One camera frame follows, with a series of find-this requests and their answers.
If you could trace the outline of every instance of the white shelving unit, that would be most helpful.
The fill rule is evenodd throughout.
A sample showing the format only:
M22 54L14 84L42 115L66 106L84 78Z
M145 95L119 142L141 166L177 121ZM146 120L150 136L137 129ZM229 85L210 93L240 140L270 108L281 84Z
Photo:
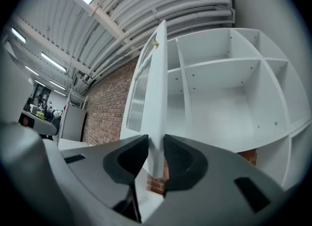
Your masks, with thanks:
M163 135L187 137L233 152L257 149L258 168L283 188L298 182L296 173L301 170L296 170L308 158L300 156L311 148L309 127L300 130L310 124L311 112L299 76L272 40L261 31L236 28L196 32L168 42L153 38L167 46L161 50L168 62L167 73L158 76L166 80L163 86L151 89L161 88L165 95L157 105L145 99L142 113L156 107L166 112L167 119L158 121L166 125ZM149 54L152 63L166 61L156 52L160 48L155 46ZM135 75L140 73L138 66ZM132 135L124 133L127 113L121 130L124 137ZM139 133L149 134L149 130ZM162 152L161 140L152 142ZM154 163L157 157L150 154L149 161Z

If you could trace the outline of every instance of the brick wall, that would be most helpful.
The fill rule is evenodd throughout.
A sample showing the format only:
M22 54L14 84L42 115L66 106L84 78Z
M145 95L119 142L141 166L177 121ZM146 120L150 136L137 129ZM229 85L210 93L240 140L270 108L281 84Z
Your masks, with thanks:
M119 140L124 108L136 64L136 60L128 62L90 88L87 93L83 142L100 145ZM255 150L239 154L255 164ZM165 162L163 178L155 179L149 176L147 189L163 194L164 183L168 178L169 170Z

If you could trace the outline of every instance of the ceiling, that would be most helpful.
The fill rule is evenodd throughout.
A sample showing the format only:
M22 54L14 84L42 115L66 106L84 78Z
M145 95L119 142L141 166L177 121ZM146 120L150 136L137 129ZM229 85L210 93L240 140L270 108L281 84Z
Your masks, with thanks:
M71 88L82 94L93 80L89 76L98 81L137 57L163 19L171 21L167 23L168 39L232 26L232 0L226 0L225 5L208 4L209 1L93 0L86 4L82 0L22 0L2 36L8 36L17 62L39 74L31 74L34 79L60 91L51 80L66 88L64 94ZM26 37L27 42L13 35L11 27ZM44 59L42 52L66 68L66 72ZM73 86L75 75L77 81Z

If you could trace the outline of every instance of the white cabinet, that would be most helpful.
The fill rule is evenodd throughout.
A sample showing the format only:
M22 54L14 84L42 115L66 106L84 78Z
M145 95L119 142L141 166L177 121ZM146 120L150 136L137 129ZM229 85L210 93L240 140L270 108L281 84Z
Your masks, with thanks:
M165 34L165 22L157 31ZM258 168L285 188L296 183L292 168L302 164L291 164L291 158L300 155L294 141L304 142L299 149L310 145L308 137L298 140L294 133L309 125L311 112L300 78L283 52L261 31L251 29L212 29L168 42L157 35L142 50L121 130L122 138L150 135L145 169L162 176L161 139L167 133L233 152L257 148ZM137 76L148 59L151 66L141 85L145 99L137 100L136 110ZM160 72L164 67L166 73ZM131 130L131 116L139 116L141 130Z

